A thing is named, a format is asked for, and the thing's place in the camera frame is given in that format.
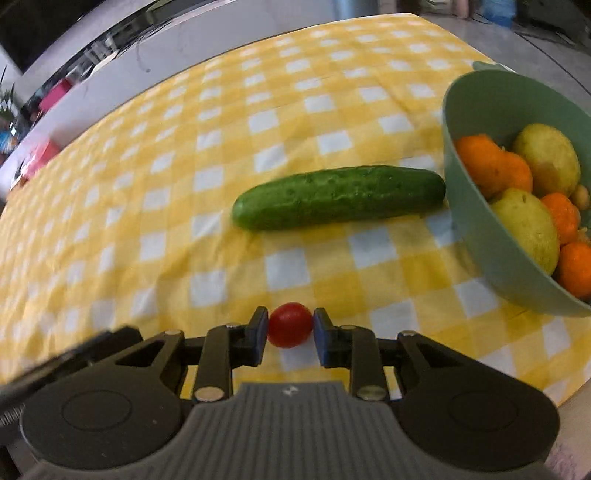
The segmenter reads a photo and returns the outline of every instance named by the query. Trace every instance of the table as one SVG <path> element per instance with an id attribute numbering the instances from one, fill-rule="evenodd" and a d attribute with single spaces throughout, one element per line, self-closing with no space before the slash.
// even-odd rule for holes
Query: table
<path id="1" fill-rule="evenodd" d="M 358 18 L 228 52 L 103 118 L 0 219 L 1 378 L 101 329 L 196 336 L 299 301 L 380 337 L 418 330 L 567 398 L 591 377 L 591 323 L 497 297 L 448 210 L 273 233 L 229 219 L 238 194 L 296 172 L 442 172 L 441 100 L 474 60 L 487 58 L 413 15 Z M 311 340 L 235 374 L 346 376 Z"/>

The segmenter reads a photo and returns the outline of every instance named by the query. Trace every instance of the lemon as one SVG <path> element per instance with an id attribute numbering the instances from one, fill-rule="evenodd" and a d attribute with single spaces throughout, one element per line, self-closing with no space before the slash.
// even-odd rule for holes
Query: lemon
<path id="1" fill-rule="evenodd" d="M 513 151 L 530 166 L 538 197 L 554 192 L 569 197 L 579 183 L 581 166 L 573 144 L 554 127 L 528 125 L 517 135 Z"/>
<path id="2" fill-rule="evenodd" d="M 523 190 L 506 189 L 491 208 L 520 247 L 552 275 L 560 244 L 552 216 L 544 204 Z"/>

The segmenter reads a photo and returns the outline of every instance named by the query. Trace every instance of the orange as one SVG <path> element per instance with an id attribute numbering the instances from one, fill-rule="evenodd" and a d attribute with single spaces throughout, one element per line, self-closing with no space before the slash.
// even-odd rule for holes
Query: orange
<path id="1" fill-rule="evenodd" d="M 555 275 L 558 283 L 578 299 L 591 297 L 591 247 L 582 242 L 562 247 Z"/>
<path id="2" fill-rule="evenodd" d="M 493 198 L 506 189 L 504 152 L 488 135 L 462 137 L 455 146 L 470 178 L 484 198 Z"/>
<path id="3" fill-rule="evenodd" d="M 527 162 L 517 153 L 505 152 L 505 169 L 508 178 L 507 188 L 525 190 L 531 193 L 534 188 L 534 179 Z"/>
<path id="4" fill-rule="evenodd" d="M 581 221 L 579 209 L 563 193 L 549 193 L 541 201 L 552 215 L 560 245 L 574 242 Z"/>

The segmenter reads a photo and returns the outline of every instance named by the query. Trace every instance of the floor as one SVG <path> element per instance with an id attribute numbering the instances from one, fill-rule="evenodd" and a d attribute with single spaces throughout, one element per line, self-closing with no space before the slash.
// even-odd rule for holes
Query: floor
<path id="1" fill-rule="evenodd" d="M 423 17 L 449 30 L 492 60 L 512 68 L 517 73 L 540 80 L 591 112 L 591 55 L 554 43 L 557 40 L 562 42 L 557 35 L 551 38 L 550 34 L 546 34 L 548 40 L 526 36 L 526 40 L 508 28 L 480 23 L 479 21 L 486 22 L 483 18 L 462 20 L 458 17 L 429 14 Z M 575 77 L 582 86 L 563 69 Z"/>

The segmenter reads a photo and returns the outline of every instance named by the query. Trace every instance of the bowl rim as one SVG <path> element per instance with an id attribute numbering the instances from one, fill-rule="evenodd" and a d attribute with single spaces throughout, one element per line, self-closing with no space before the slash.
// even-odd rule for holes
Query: bowl rim
<path id="1" fill-rule="evenodd" d="M 486 199 L 482 196 L 482 193 L 480 192 L 480 190 L 478 189 L 478 187 L 476 186 L 476 184 L 474 183 L 474 181 L 472 180 L 472 177 L 470 176 L 470 174 L 468 173 L 468 171 L 466 170 L 466 167 L 464 166 L 464 162 L 461 161 L 460 156 L 457 153 L 456 150 L 456 145 L 454 143 L 454 141 L 452 140 L 452 136 L 449 132 L 449 129 L 447 127 L 447 115 L 446 115 L 446 107 L 447 107 L 447 103 L 449 101 L 449 93 L 450 91 L 457 86 L 457 84 L 462 80 L 465 79 L 468 76 L 474 76 L 474 75 L 510 75 L 510 76 L 518 76 L 521 78 L 525 78 L 530 82 L 535 82 L 539 85 L 541 85 L 546 91 L 550 92 L 552 95 L 558 95 L 559 97 L 562 98 L 562 100 L 572 104 L 573 106 L 575 106 L 578 110 L 581 111 L 581 113 L 585 114 L 586 116 L 589 116 L 589 114 L 587 112 L 585 112 L 581 107 L 579 107 L 576 103 L 574 103 L 573 101 L 571 101 L 570 99 L 566 98 L 564 95 L 562 95 L 562 93 L 554 90 L 553 88 L 547 86 L 546 84 L 539 82 L 533 78 L 530 78 L 526 75 L 521 75 L 517 72 L 513 72 L 513 71 L 509 71 L 507 69 L 499 69 L 499 68 L 490 68 L 490 69 L 480 69 L 480 70 L 472 70 L 471 72 L 467 72 L 464 73 L 463 75 L 460 75 L 458 78 L 456 78 L 451 84 L 450 86 L 447 88 L 445 95 L 443 96 L 443 102 L 441 104 L 441 108 L 443 111 L 443 122 L 442 122 L 442 130 L 443 130 L 443 135 L 445 137 L 445 140 L 447 142 L 449 142 L 449 144 L 452 146 L 453 149 L 453 154 L 454 154 L 454 160 L 457 161 L 457 163 L 459 163 L 460 169 L 462 171 L 462 173 L 467 177 L 468 182 L 470 184 L 470 186 L 472 187 L 472 189 L 476 190 L 478 193 L 478 197 L 481 203 L 483 203 L 485 205 L 485 207 L 487 208 L 487 210 L 489 211 L 489 213 L 492 215 L 492 217 L 494 217 L 494 222 L 496 223 L 496 225 L 498 227 L 500 227 L 502 229 L 503 232 L 505 232 L 505 235 L 510 239 L 510 241 L 517 246 L 517 248 L 521 251 L 521 253 L 523 254 L 523 256 L 527 259 L 527 261 L 533 265 L 535 267 L 535 269 L 537 269 L 537 271 L 539 273 L 541 273 L 542 275 L 548 277 L 550 280 L 552 280 L 552 283 L 554 284 L 554 286 L 556 288 L 558 288 L 559 291 L 561 291 L 562 293 L 566 294 L 567 298 L 569 298 L 570 300 L 573 300 L 575 303 L 577 303 L 578 306 L 586 309 L 589 311 L 589 314 L 591 315 L 591 303 L 587 303 L 583 300 L 578 299 L 577 297 L 575 297 L 574 295 L 572 295 L 571 292 L 567 291 L 562 285 L 560 285 L 553 277 L 552 275 L 548 275 L 544 270 L 542 270 L 542 268 L 538 265 L 537 262 L 535 262 L 528 254 L 527 252 L 521 247 L 521 245 L 515 240 L 515 238 L 513 237 L 513 235 L 511 235 L 511 233 L 509 232 L 509 230 L 507 230 L 507 228 L 505 227 L 505 225 L 503 225 L 501 223 L 501 221 L 498 219 L 498 217 L 496 216 L 495 212 L 492 210 L 491 206 L 489 205 L 489 203 L 486 201 Z"/>

